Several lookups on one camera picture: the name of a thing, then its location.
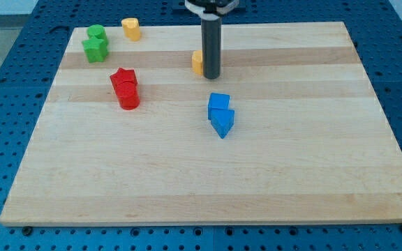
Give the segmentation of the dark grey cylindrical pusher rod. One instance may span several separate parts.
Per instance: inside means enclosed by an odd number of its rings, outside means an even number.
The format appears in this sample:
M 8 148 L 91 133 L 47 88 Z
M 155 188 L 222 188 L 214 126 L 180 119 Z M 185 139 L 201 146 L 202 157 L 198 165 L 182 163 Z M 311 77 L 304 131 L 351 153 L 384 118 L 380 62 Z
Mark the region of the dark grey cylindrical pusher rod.
M 221 18 L 202 20 L 201 35 L 203 75 L 216 79 L 221 73 Z

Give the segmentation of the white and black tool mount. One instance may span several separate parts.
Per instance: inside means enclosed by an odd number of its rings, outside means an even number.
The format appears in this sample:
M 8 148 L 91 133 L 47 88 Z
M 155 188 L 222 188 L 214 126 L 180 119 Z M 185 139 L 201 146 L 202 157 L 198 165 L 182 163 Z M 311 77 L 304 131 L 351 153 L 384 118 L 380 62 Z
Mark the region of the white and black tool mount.
M 185 0 L 185 7 L 199 17 L 222 17 L 239 5 L 239 0 Z

